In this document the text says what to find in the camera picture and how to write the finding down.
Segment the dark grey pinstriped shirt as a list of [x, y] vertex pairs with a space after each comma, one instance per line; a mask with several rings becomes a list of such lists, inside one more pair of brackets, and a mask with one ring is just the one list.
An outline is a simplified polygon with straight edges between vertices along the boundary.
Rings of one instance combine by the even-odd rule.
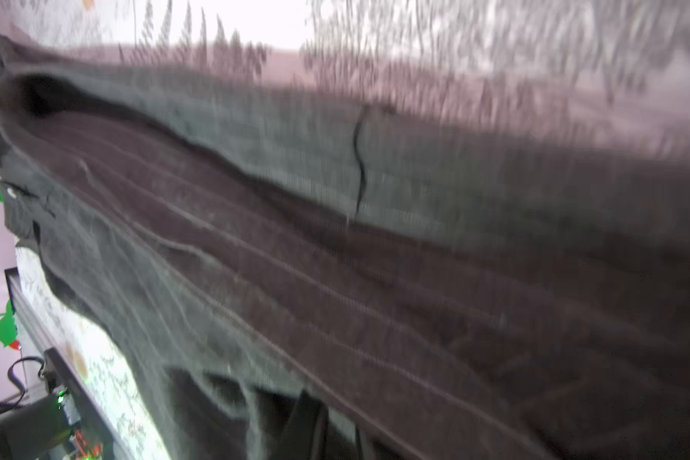
[[6, 224], [174, 459], [690, 459], [690, 136], [663, 157], [0, 34]]

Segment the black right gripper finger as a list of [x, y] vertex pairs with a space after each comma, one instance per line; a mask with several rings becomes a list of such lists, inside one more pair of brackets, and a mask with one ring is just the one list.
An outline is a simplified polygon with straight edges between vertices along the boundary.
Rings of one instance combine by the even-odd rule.
[[328, 408], [307, 392], [296, 401], [272, 452], [272, 460], [322, 460], [328, 434]]

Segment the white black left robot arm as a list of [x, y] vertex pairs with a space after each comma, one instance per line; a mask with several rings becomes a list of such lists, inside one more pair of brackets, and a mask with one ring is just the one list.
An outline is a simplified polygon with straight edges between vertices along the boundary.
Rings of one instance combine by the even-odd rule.
[[76, 412], [68, 390], [51, 393], [0, 417], [0, 459], [40, 459], [67, 442]]

